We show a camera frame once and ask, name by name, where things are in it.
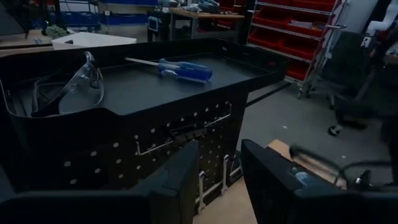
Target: black tool cart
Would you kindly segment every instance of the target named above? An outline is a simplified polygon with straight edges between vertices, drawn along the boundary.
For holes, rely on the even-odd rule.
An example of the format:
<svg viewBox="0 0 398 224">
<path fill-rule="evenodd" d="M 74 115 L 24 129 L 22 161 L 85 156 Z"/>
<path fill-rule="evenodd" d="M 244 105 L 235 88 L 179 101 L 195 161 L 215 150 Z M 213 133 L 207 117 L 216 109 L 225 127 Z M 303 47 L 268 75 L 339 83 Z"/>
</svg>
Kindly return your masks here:
<svg viewBox="0 0 398 224">
<path fill-rule="evenodd" d="M 75 72 L 69 64 L 87 51 L 103 76 L 102 102 L 75 113 L 35 114 L 32 82 Z M 210 67 L 213 76 L 207 83 L 160 77 L 156 67 L 125 57 L 193 62 Z M 16 194 L 127 190 L 195 139 L 200 212 L 236 180 L 231 173 L 241 175 L 232 167 L 248 93 L 283 80 L 286 64 L 276 54 L 219 39 L 0 58 L 1 165 Z M 80 104 L 66 101 L 59 107 Z"/>
</svg>

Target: pegboard hole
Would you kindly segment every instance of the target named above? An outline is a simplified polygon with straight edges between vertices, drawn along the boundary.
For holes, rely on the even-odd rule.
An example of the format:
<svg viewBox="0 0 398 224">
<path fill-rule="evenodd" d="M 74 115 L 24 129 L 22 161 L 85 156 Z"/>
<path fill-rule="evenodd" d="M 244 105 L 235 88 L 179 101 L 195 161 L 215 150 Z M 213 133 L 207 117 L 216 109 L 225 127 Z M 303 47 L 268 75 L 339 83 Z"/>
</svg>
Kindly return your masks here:
<svg viewBox="0 0 398 224">
<path fill-rule="evenodd" d="M 63 163 L 64 167 L 70 167 L 71 162 L 70 161 L 66 161 Z"/>
</svg>

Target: metal shelving rack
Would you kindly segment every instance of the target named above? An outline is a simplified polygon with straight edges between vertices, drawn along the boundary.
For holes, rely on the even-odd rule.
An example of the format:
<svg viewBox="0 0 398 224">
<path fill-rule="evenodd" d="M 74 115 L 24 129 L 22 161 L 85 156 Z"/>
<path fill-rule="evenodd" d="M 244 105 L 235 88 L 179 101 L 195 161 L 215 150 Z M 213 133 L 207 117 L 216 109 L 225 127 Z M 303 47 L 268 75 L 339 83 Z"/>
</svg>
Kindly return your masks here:
<svg viewBox="0 0 398 224">
<path fill-rule="evenodd" d="M 107 28 L 107 30 L 105 31 L 106 34 L 109 34 L 110 31 L 110 27 L 121 27 L 121 26 L 143 26 L 146 25 L 147 22 L 145 23 L 134 23 L 134 24 L 118 24 L 118 25 L 110 25 L 109 24 L 109 16 L 111 13 L 111 10 L 109 10 L 108 6 L 134 6 L 134 7 L 156 7 L 159 5 L 154 5 L 154 4 L 150 4 L 150 5 L 145 5 L 145 4 L 129 4 L 129 3 L 118 3 L 118 2 L 103 2 L 102 0 L 96 0 L 96 5 L 98 6 L 98 10 L 100 10 L 100 4 L 103 4 L 105 6 L 104 11 L 102 11 L 105 16 L 107 17 L 107 23 L 103 24 L 102 22 L 100 22 L 101 25 L 105 26 Z"/>
<path fill-rule="evenodd" d="M 299 60 L 301 62 L 309 63 L 309 67 L 308 67 L 308 70 L 307 70 L 307 72 L 305 74 L 304 80 L 298 80 L 296 78 L 285 76 L 285 81 L 286 82 L 289 82 L 289 83 L 292 83 L 294 85 L 297 85 L 298 87 L 303 87 L 303 86 L 305 86 L 307 84 L 307 77 L 308 77 L 308 74 L 311 71 L 311 68 L 316 68 L 318 66 L 317 62 L 320 61 L 320 59 L 321 59 L 321 57 L 322 57 L 322 55 L 324 53 L 323 49 L 328 45 L 328 42 L 330 41 L 330 37 L 331 37 L 331 34 L 333 32 L 333 29 L 340 28 L 340 27 L 335 26 L 335 24 L 338 22 L 341 14 L 343 12 L 343 9 L 346 6 L 347 0 L 342 0 L 341 4 L 338 4 L 339 2 L 340 2 L 340 0 L 336 0 L 335 1 L 335 5 L 334 5 L 333 10 L 331 12 L 318 11 L 318 10 L 313 10 L 313 9 L 305 9 L 305 8 L 300 8 L 300 7 L 284 6 L 284 5 L 271 4 L 271 3 L 259 2 L 259 1 L 256 1 L 255 6 L 254 6 L 254 10 L 248 10 L 249 12 L 255 13 L 256 12 L 256 8 L 261 7 L 261 6 L 269 6 L 269 7 L 276 7 L 276 8 L 280 8 L 280 9 L 287 9 L 287 10 L 291 10 L 291 11 L 300 11 L 300 12 L 308 12 L 308 13 L 312 13 L 312 14 L 321 14 L 321 15 L 328 16 L 328 22 L 326 24 L 329 24 L 330 21 L 332 20 L 333 16 L 336 15 L 334 23 L 332 23 L 331 26 L 326 25 L 329 29 L 328 30 L 325 29 L 323 31 L 322 37 L 314 37 L 314 36 L 311 36 L 311 35 L 305 35 L 305 34 L 301 34 L 301 33 L 297 33 L 297 32 L 291 32 L 291 31 L 288 31 L 288 30 L 278 29 L 278 28 L 275 28 L 275 27 L 264 26 L 264 25 L 261 25 L 261 24 L 254 23 L 253 20 L 251 21 L 251 28 L 249 29 L 249 34 L 251 33 L 252 27 L 259 27 L 259 28 L 262 28 L 262 29 L 269 29 L 269 30 L 273 30 L 273 31 L 277 31 L 277 32 L 281 32 L 281 33 L 285 33 L 285 34 L 289 34 L 289 35 L 294 35 L 294 36 L 298 36 L 298 37 L 303 37 L 303 38 L 308 38 L 308 39 L 319 41 L 317 49 L 322 48 L 322 50 L 319 50 L 319 53 L 315 54 L 314 57 L 312 58 L 312 60 L 307 60 L 307 59 L 300 58 L 300 57 L 297 57 L 297 56 L 294 56 L 294 55 L 290 55 L 290 54 L 286 54 L 286 53 L 283 53 L 283 52 L 279 52 L 277 50 L 272 50 L 272 49 L 268 49 L 266 47 L 261 47 L 261 46 L 255 45 L 255 44 L 250 44 L 249 42 L 247 42 L 247 45 L 250 46 L 250 47 L 257 47 L 257 48 L 260 48 L 260 49 L 263 49 L 263 50 L 267 50 L 267 51 L 273 52 L 275 54 L 283 55 L 285 57 L 288 57 L 288 58 L 291 58 L 291 59 L 294 59 L 294 60 Z M 300 89 L 299 93 L 298 93 L 299 97 L 301 96 L 302 92 L 303 92 L 303 90 Z"/>
</svg>

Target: blue screwdriver handle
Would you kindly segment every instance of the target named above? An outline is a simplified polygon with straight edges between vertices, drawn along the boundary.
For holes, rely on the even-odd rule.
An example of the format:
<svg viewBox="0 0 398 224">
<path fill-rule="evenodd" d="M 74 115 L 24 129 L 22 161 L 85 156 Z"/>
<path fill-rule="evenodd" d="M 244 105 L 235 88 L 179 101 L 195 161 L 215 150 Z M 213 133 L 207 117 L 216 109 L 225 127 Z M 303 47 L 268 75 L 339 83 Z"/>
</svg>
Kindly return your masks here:
<svg viewBox="0 0 398 224">
<path fill-rule="evenodd" d="M 213 75 L 213 71 L 207 66 L 189 62 L 168 62 L 164 58 L 159 60 L 159 70 L 161 73 L 169 71 L 179 78 L 202 82 L 208 82 Z"/>
</svg>

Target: screwdriver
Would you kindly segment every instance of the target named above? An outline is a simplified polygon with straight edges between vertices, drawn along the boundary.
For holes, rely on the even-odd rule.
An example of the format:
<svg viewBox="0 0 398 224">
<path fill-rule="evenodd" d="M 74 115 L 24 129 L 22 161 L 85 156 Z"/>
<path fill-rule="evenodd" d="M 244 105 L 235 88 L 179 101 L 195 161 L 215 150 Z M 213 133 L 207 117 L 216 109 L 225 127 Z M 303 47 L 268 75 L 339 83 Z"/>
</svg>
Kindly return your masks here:
<svg viewBox="0 0 398 224">
<path fill-rule="evenodd" d="M 209 67 L 190 62 L 168 62 L 164 58 L 160 59 L 159 63 L 128 57 L 125 60 L 157 66 L 161 75 L 171 74 L 187 80 L 208 82 L 213 75 L 213 71 Z"/>
</svg>

